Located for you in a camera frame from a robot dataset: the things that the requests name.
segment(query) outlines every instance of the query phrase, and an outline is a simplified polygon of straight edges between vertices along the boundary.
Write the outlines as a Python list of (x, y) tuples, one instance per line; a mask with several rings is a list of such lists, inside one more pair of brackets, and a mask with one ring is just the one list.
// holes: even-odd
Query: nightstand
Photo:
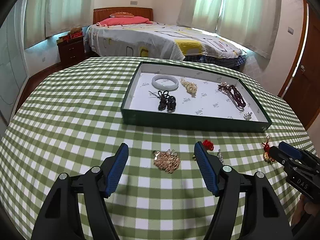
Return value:
[(58, 49), (64, 68), (85, 60), (83, 36), (58, 43)]

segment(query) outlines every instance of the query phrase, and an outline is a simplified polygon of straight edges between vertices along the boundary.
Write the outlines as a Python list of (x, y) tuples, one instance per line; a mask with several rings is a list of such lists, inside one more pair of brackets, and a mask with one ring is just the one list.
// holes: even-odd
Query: white bracelet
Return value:
[[(170, 85), (170, 86), (165, 86), (162, 84), (159, 84), (158, 82), (156, 82), (159, 79), (168, 79), (172, 82), (174, 82), (174, 85)], [(168, 90), (168, 91), (174, 91), (178, 88), (179, 86), (179, 81), (173, 77), (173, 76), (169, 76), (169, 75), (156, 75), (153, 77), (152, 79), (152, 85), (158, 89), (158, 90)]]

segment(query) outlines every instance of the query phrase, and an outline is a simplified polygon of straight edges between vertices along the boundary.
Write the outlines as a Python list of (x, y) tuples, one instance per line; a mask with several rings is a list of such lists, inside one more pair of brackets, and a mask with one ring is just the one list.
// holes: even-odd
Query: wooden door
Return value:
[(305, 49), (283, 99), (306, 128), (320, 108), (320, 19), (309, 7), (309, 27)]

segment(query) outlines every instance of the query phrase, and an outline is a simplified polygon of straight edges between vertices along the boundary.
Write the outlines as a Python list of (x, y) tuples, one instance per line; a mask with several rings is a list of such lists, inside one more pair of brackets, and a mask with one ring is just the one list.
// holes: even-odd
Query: pillow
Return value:
[(132, 18), (107, 18), (101, 22), (97, 23), (97, 26), (106, 27), (106, 26), (114, 26), (114, 25), (128, 25), (128, 24), (141, 24), (147, 23), (152, 24), (149, 19), (141, 17), (141, 16), (134, 16)]
[(134, 15), (132, 13), (126, 13), (126, 12), (118, 12), (113, 13), (110, 15), (110, 18), (131, 18)]

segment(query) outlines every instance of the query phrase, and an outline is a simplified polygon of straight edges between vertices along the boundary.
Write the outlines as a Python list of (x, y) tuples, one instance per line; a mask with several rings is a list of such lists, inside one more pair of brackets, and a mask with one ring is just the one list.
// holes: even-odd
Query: table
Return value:
[[(273, 124), (265, 133), (226, 133), (129, 126), (121, 102), (141, 61), (167, 62), (227, 73), (241, 78), (265, 108)], [(57, 176), (85, 173), (129, 146), (129, 159), (113, 195), (106, 200), (122, 239), (203, 239), (217, 204), (192, 160), (197, 141), (209, 139), (221, 149), (225, 164), (238, 172), (262, 171), (288, 216), (299, 192), (285, 182), (279, 163), (263, 161), (262, 145), (286, 141), (315, 153), (301, 122), (281, 98), (250, 77), (216, 65), (138, 57), (89, 58), (48, 76), (25, 101), (0, 143), (0, 201), (14, 225), (31, 238), (37, 214)], [(153, 165), (153, 150), (176, 150), (181, 166), (173, 174)], [(79, 195), (84, 234), (92, 239), (84, 198)], [(244, 212), (240, 194), (233, 238)]]

